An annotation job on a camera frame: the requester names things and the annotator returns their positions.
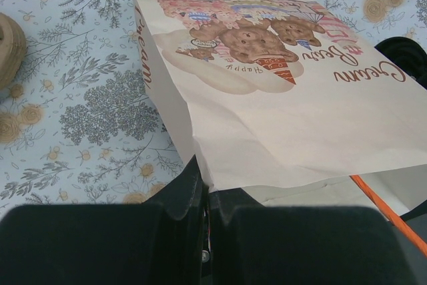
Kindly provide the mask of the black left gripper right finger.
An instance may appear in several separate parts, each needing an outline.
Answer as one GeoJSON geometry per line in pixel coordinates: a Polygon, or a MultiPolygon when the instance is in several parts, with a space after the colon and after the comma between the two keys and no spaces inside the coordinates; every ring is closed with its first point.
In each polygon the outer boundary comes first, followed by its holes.
{"type": "Polygon", "coordinates": [[[361,206],[265,207],[240,188],[209,195],[214,284],[425,284],[426,259],[361,206]]]}

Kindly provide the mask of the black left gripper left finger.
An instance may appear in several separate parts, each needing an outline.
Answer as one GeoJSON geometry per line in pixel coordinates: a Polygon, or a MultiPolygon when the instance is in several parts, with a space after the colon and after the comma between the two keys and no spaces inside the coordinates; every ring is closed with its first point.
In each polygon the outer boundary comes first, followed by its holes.
{"type": "Polygon", "coordinates": [[[24,205],[1,219],[2,284],[199,284],[196,159],[140,204],[24,205]]]}

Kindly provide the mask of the brown paper gift bag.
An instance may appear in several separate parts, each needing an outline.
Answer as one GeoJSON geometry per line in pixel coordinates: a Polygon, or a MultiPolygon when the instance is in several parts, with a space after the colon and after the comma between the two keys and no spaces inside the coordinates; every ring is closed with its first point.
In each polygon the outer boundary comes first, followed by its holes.
{"type": "Polygon", "coordinates": [[[314,0],[133,0],[145,90],[213,192],[265,206],[426,200],[426,90],[314,0]]]}

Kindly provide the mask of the black plastic cup lid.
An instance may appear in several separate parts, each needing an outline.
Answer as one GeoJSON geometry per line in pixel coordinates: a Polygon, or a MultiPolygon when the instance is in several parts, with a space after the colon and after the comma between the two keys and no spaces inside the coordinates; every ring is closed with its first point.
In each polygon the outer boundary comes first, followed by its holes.
{"type": "Polygon", "coordinates": [[[407,37],[391,37],[374,47],[426,89],[427,56],[417,42],[407,37]]]}

